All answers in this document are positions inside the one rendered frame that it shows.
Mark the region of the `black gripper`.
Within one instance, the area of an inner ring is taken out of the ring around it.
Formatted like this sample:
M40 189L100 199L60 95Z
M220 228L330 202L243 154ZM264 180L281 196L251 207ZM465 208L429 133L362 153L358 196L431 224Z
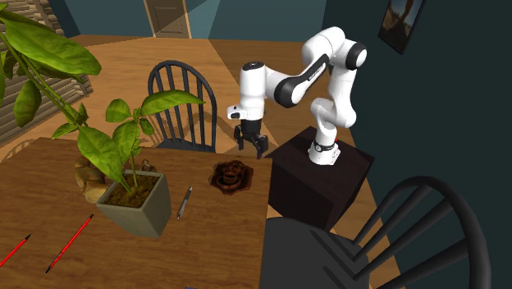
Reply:
M260 159L268 150L268 137L261 135L262 120L241 120L238 126L234 129L234 138L238 144L238 150L244 148L244 142L252 141L254 147L257 150L257 159Z

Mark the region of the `brown rose-shaped object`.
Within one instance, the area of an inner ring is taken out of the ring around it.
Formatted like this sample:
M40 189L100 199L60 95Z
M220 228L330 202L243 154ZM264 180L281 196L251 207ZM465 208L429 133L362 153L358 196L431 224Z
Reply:
M218 163L210 185L219 189L224 195L233 195L239 191L248 190L252 184L254 170L239 160Z

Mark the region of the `dark robot stand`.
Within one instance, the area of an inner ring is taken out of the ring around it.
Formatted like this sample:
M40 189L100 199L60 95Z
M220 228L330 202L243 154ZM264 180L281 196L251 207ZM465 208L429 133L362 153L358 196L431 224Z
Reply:
M329 231L353 204L374 157L338 140L341 154L336 162L317 165L307 152L315 135L310 126L268 155L268 204L284 217Z

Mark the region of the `grey pen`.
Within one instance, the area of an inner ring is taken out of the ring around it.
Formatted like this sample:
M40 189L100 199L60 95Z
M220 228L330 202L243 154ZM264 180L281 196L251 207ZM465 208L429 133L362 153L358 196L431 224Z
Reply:
M176 214L176 219L180 219L184 213L184 210L185 210L185 206L187 204L187 201L189 200L190 198L190 195L191 195L191 192L192 192L192 189L193 189L193 186L190 186L186 193L185 193L185 196L184 196L184 199L182 200L182 203L177 211L177 214Z

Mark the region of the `wooden table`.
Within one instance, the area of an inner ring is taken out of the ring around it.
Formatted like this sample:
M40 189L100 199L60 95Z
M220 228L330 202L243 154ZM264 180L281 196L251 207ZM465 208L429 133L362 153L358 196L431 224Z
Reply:
M210 185L229 154L144 148L167 179L172 215L159 238L134 236L87 202L74 178L73 140L41 138L10 158L0 153L0 289L258 289L272 162L244 158L248 190L224 195ZM45 274L90 214L90 223Z

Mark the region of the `green plant in grey pot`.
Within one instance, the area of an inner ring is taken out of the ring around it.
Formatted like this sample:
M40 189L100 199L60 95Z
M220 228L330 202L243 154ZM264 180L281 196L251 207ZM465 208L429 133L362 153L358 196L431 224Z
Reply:
M95 56L46 25L8 11L5 3L0 3L0 23L5 27L0 32L0 40L7 49L0 55L0 104L5 93L5 80L14 72L8 63L12 58L18 73L28 78L13 107L16 124L23 127L32 122L42 97L47 96L67 119L54 131L53 137L77 131L81 154L112 180L96 202L100 211L133 235L160 237L171 216L165 176L123 167L126 163L133 164L140 153L140 135L154 132L146 118L148 115L181 104L201 103L201 99L178 89L151 93L135 109L123 99L114 99L107 106L105 119L117 124L117 128L112 135L107 135L88 125L89 116L84 107L74 109L46 82L48 77L80 80L83 75L98 75L102 67Z

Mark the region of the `beige door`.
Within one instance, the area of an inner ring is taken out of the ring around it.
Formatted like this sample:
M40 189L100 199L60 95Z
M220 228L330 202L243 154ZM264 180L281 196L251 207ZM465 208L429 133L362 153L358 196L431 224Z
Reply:
M153 36L190 39L190 23L185 0L144 0Z

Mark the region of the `tan rock-like object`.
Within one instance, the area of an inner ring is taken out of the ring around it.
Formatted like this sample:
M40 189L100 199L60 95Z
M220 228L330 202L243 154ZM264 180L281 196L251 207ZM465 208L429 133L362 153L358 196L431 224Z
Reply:
M75 161L74 176L81 193L91 204L95 204L112 183L83 155Z

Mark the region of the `red pencil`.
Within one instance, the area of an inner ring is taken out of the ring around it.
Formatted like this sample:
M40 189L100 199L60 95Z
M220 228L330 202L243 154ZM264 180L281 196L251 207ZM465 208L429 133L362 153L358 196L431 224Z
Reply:
M11 252L0 262L0 268L29 240L31 234L22 239Z
M86 226L90 223L91 219L94 217L94 214L90 214L88 218L84 221L84 223L80 226L80 228L74 233L72 238L65 244L65 246L59 251L59 253L55 256L53 261L48 265L45 274L49 273L56 263L61 259L61 257L68 251L70 246L76 240L76 238L81 234L81 232L86 228Z

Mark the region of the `framed wall picture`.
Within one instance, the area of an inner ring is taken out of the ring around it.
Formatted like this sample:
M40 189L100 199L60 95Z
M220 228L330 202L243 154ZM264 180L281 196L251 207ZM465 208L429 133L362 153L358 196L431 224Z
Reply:
M403 54L417 25L426 0L389 0L378 37Z

